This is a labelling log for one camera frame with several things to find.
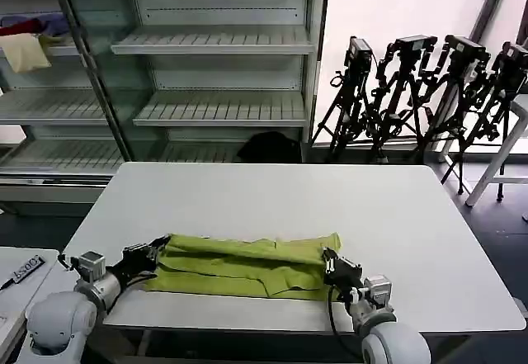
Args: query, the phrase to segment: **red cloth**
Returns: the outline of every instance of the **red cloth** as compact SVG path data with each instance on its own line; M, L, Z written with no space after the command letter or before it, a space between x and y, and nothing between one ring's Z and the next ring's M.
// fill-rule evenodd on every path
M39 34L44 30L42 23L38 19L31 19L22 23L15 24L11 27L0 28L0 36L15 34Z

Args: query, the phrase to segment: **metal pole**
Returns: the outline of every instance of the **metal pole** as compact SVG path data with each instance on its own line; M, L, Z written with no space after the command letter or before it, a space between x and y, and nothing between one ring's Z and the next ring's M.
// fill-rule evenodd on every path
M123 156L123 159L126 162L133 160L130 145L126 141L125 134L121 129L119 121L117 120L116 112L114 110L114 107L110 103L110 99L108 98L105 85L103 81L99 78L95 60L87 50L86 42L83 39L83 34L80 30L78 19L75 16L71 0L58 1L64 15L66 16L69 28L72 32L73 42L77 47L79 57L82 60L82 64L85 67L88 79L92 84L93 91L96 93L97 100L99 100L99 104L102 108L103 113L105 114L106 121L108 122L108 126L110 127L112 135L114 136L115 143L117 144L117 147L120 150L121 156Z
M497 6L500 0L485 0L480 13L478 15L477 21L471 31L469 39L473 42L479 42L484 35L484 32L488 28L489 22L491 21L493 14L497 10Z

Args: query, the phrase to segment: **label sticker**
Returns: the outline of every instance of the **label sticker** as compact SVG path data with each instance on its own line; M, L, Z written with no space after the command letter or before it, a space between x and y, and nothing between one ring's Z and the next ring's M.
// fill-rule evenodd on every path
M423 40L419 40L418 42L415 42L412 46L412 50L419 50L423 46Z

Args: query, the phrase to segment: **purple cloth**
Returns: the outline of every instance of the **purple cloth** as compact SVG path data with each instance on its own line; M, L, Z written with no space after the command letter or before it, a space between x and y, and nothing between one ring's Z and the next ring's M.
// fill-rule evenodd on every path
M5 16L0 21L0 26L10 27L34 18L35 17ZM37 16L36 19L38 19L44 27L42 34L61 36L69 33L68 21L62 13L48 13L46 15Z

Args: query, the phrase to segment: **black cable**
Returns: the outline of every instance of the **black cable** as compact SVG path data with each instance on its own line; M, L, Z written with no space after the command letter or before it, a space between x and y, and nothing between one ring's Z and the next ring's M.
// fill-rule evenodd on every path
M374 52L372 52L372 59L374 59L374 63L376 64L376 71L378 70L378 60L376 58L376 55L374 54Z
M125 288L119 293L119 295L115 298L114 300L114 303L112 304L112 306L110 307L109 310L106 311L106 314L109 314L112 309L114 309L114 306L116 306L116 303L117 301L119 300L119 298L123 295L123 293L125 291L127 291L129 289L129 287L133 286L134 284L138 284L142 281L147 281L147 280L150 280L150 279L154 279L155 277L157 277L158 275L147 275L147 276L144 276L144 277L138 277L137 279L135 280L131 280L129 281L129 283L125 286Z
M336 329L336 324L333 320L333 309L332 309L332 295L334 291L334 286L330 286L328 289L328 317L330 318L330 326L332 327L333 335L337 338L337 341L348 354L350 354L354 359L359 360L359 362L363 362L363 356L358 353L354 352L352 349L350 349L346 344L345 341L342 340L341 334Z

